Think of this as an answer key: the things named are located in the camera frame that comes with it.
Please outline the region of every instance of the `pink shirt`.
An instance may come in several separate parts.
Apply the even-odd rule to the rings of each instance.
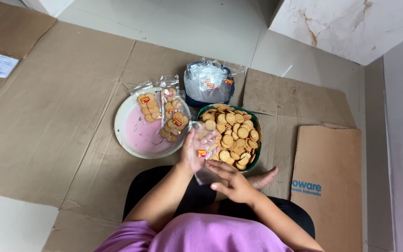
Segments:
[[[95,252],[293,252],[270,229],[253,220],[185,213],[154,232],[145,220],[127,221]]]

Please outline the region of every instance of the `marble wall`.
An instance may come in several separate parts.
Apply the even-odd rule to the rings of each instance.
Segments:
[[[285,0],[269,29],[366,66],[403,41],[403,0]]]

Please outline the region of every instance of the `white plate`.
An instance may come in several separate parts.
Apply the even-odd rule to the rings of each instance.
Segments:
[[[148,89],[140,90],[137,93],[129,96],[119,107],[116,117],[115,117],[115,134],[116,138],[118,139],[120,145],[129,153],[139,158],[144,159],[156,159],[156,158],[163,158],[166,156],[171,155],[172,153],[176,152],[183,144],[184,137],[179,137],[179,139],[174,144],[169,144],[165,140],[161,139],[158,135],[155,135],[156,130],[152,130],[153,126],[159,126],[156,129],[159,129],[161,126],[161,121],[155,121],[155,123],[150,124],[146,123],[144,120],[144,115],[139,113],[140,109],[138,108],[137,97],[140,94],[146,93],[153,93],[155,94],[155,100],[160,100],[160,88],[159,87],[151,87]],[[183,106],[185,106],[186,111],[189,111],[187,104],[180,98],[177,99],[183,102]],[[133,117],[135,114],[138,116],[134,117],[134,120],[129,120],[129,123],[132,124],[127,125],[127,118]],[[148,135],[142,135],[140,131],[147,131]],[[153,143],[151,140],[163,140],[162,143]],[[144,150],[144,148],[148,148],[147,145],[144,146],[142,150],[137,147],[138,144],[148,144],[150,143],[150,149]]]

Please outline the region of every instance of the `person's left hand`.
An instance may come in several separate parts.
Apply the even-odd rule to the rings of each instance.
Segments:
[[[192,169],[193,173],[198,172],[205,163],[205,158],[198,157],[198,150],[208,150],[211,145],[215,144],[218,136],[215,133],[208,133],[205,136],[200,135],[202,132],[195,132],[192,128],[184,140],[181,147],[180,164]],[[211,152],[211,155],[215,155],[219,151],[220,147],[217,146]]]

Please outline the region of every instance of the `black pants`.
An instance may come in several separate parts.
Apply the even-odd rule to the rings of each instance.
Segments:
[[[123,220],[139,200],[158,184],[171,168],[171,165],[159,166],[143,171],[135,177],[130,185],[127,199],[125,200]],[[195,177],[192,177],[181,199],[180,205],[176,209],[174,218],[180,214],[197,213],[199,209],[213,204],[216,193],[217,192],[212,190],[209,185],[199,186]],[[269,197],[269,199],[315,239],[313,221],[304,209],[286,199],[275,197]],[[257,221],[257,216],[246,204],[235,203],[229,199],[220,201],[219,214]]]

